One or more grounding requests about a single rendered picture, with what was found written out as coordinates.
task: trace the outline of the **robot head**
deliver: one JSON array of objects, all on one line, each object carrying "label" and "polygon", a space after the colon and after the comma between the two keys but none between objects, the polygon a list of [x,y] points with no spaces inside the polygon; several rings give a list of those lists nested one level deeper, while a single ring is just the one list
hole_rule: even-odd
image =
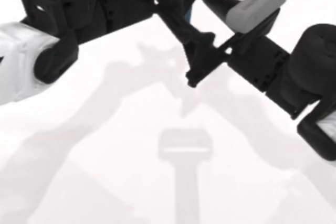
[{"label": "robot head", "polygon": [[23,23],[0,25],[0,105],[29,98],[51,86],[37,80],[33,69],[40,53],[58,41]]}]

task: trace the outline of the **white background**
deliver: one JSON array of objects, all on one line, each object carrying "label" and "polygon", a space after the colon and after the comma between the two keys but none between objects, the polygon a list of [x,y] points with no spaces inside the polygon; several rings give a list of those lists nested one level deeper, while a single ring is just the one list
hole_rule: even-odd
[{"label": "white background", "polygon": [[[19,0],[0,3],[2,23],[24,17]],[[192,23],[216,45],[232,35],[199,0]],[[269,37],[292,51],[316,23],[336,23],[336,0],[287,0]],[[298,121],[226,66],[197,89],[186,71],[154,16],[82,45],[51,89],[0,107],[0,223],[336,223],[336,170]]]}]

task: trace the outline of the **white floor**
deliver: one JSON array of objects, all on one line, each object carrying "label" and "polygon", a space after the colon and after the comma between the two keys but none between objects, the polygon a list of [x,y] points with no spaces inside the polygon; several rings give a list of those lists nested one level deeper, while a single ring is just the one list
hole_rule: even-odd
[{"label": "white floor", "polygon": [[[0,0],[0,21],[24,17]],[[197,1],[192,23],[231,33]],[[336,0],[288,0],[269,35],[291,51]],[[81,46],[45,93],[0,107],[1,224],[336,223],[336,168],[297,121],[223,66],[186,85],[158,17]]]}]

